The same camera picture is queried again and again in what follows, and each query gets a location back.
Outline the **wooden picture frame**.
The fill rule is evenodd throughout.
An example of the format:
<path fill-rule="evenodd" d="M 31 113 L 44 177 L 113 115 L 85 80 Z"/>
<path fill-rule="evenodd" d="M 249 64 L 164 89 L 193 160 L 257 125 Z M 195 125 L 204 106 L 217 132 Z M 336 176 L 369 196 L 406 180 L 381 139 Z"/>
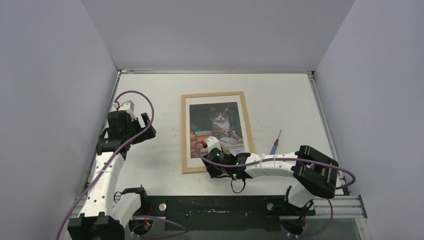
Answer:
<path fill-rule="evenodd" d="M 197 142 L 209 137 L 218 140 L 226 154 L 254 152 L 252 130 L 244 92 L 184 94 L 182 113 L 182 173 L 202 173 L 206 169 L 196 154 L 208 153 Z"/>

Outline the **blue red screwdriver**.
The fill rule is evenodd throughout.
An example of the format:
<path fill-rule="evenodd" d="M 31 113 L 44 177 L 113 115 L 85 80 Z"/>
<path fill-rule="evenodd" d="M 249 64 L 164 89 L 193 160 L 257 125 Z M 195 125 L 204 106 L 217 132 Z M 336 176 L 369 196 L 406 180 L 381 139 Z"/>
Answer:
<path fill-rule="evenodd" d="M 278 132 L 277 138 L 275 139 L 275 141 L 274 141 L 274 143 L 271 147 L 271 150 L 270 150 L 270 153 L 269 153 L 270 155 L 274 155 L 276 153 L 278 145 L 279 145 L 279 140 L 280 140 L 281 134 L 282 134 L 282 130 L 280 129 L 279 132 Z"/>

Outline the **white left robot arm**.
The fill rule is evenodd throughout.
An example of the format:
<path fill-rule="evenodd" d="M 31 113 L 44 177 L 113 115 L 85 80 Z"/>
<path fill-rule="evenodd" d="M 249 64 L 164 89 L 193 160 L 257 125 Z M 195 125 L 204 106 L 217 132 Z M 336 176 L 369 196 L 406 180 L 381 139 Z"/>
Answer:
<path fill-rule="evenodd" d="M 86 200 L 77 217 L 69 219 L 67 231 L 73 240 L 123 240 L 132 214 L 144 215 L 149 201 L 143 187 L 125 189 L 122 203 L 115 202 L 120 171 L 131 145 L 156 137 L 152 119 L 144 112 L 140 117 L 130 110 L 111 111 L 107 127 L 95 149 L 95 169 L 84 191 Z"/>

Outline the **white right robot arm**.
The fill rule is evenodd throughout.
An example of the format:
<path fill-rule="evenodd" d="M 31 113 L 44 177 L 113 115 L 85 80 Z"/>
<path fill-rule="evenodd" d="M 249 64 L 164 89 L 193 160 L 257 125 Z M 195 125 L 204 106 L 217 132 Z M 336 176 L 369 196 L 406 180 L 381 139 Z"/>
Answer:
<path fill-rule="evenodd" d="M 296 179 L 284 195 L 282 207 L 290 215 L 296 214 L 315 197 L 335 197 L 339 163 L 308 145 L 286 154 L 255 154 L 249 152 L 227 154 L 213 148 L 202 156 L 211 178 L 227 175 L 233 180 L 258 177 L 288 177 Z"/>

